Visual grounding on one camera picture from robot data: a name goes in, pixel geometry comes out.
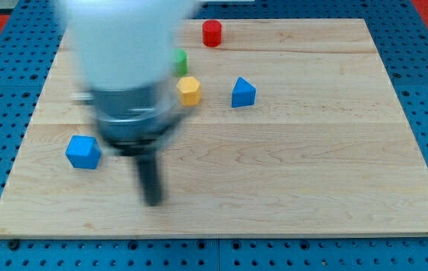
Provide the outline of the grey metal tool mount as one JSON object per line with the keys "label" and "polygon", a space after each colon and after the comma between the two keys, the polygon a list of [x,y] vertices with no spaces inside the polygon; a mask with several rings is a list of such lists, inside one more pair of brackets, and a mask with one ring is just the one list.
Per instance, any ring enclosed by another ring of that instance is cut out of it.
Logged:
{"label": "grey metal tool mount", "polygon": [[169,78],[138,87],[88,88],[73,95],[88,105],[97,133],[115,153],[154,155],[169,145],[181,122],[193,113],[178,100]]}

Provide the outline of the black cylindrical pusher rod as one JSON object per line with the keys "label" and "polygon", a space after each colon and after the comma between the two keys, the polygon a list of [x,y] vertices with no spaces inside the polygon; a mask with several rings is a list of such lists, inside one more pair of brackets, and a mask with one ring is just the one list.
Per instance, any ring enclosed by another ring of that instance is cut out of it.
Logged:
{"label": "black cylindrical pusher rod", "polygon": [[155,152],[135,158],[143,198],[148,206],[158,206],[163,199],[159,159]]}

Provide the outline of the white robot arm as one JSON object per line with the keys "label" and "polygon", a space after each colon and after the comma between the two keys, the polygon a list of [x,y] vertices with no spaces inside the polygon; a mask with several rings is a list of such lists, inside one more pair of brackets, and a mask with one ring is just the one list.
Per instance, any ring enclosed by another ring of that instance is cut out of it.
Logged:
{"label": "white robot arm", "polygon": [[144,201],[163,200],[159,152],[192,113],[173,82],[176,34],[196,1],[61,1],[99,135],[136,165]]}

